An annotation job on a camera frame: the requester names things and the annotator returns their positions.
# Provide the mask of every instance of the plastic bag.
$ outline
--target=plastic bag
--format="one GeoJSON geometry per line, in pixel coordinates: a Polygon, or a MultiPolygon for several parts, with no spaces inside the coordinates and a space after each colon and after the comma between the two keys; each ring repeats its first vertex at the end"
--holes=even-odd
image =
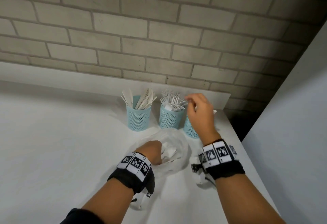
{"type": "Polygon", "coordinates": [[[165,178],[179,172],[188,162],[188,143],[186,138],[180,131],[174,128],[162,129],[153,135],[137,141],[128,152],[135,151],[136,148],[150,140],[158,140],[162,144],[165,144],[166,147],[174,146],[176,148],[176,152],[169,158],[168,161],[164,160],[166,162],[163,161],[164,163],[160,165],[152,165],[153,174],[156,179],[165,178]]]}

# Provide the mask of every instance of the black sleeve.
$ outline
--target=black sleeve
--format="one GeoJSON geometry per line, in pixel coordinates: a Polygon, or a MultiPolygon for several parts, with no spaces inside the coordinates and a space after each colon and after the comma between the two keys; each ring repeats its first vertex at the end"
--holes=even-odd
{"type": "Polygon", "coordinates": [[[104,222],[91,211],[72,209],[60,224],[104,224],[104,222]]]}

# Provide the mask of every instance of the brick wall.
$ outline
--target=brick wall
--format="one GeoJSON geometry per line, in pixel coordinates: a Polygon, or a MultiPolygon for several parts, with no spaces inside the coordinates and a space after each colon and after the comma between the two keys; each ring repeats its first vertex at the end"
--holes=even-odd
{"type": "Polygon", "coordinates": [[[231,93],[260,113],[325,0],[0,0],[0,60],[231,93]]]}

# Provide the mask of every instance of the light blue cup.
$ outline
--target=light blue cup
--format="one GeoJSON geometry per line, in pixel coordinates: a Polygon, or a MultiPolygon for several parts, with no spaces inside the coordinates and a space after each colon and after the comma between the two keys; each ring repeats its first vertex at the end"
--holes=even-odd
{"type": "MultiPolygon", "coordinates": [[[[133,96],[133,108],[137,105],[141,96],[133,96]]],[[[127,126],[133,131],[143,131],[149,126],[151,107],[144,110],[135,110],[126,106],[127,126]]]]}
{"type": "Polygon", "coordinates": [[[181,119],[184,114],[184,109],[178,112],[166,110],[162,104],[160,106],[159,126],[163,128],[178,129],[181,119]]]}
{"type": "Polygon", "coordinates": [[[191,138],[194,138],[194,139],[198,139],[199,138],[197,132],[192,127],[192,125],[190,123],[190,119],[188,118],[188,116],[186,116],[186,120],[185,120],[185,124],[184,124],[183,130],[187,134],[187,136],[189,136],[191,138]]]}

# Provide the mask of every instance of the wristband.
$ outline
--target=wristband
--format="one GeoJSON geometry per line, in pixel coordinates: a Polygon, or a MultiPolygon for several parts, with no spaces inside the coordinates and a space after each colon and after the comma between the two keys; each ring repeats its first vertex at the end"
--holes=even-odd
{"type": "Polygon", "coordinates": [[[234,147],[227,145],[223,139],[218,139],[214,143],[203,147],[198,156],[203,169],[214,180],[235,174],[245,174],[234,147]]]}
{"type": "Polygon", "coordinates": [[[154,174],[150,161],[141,153],[127,154],[109,176],[116,178],[126,187],[133,189],[134,195],[144,188],[152,195],[154,192],[154,174]]]}

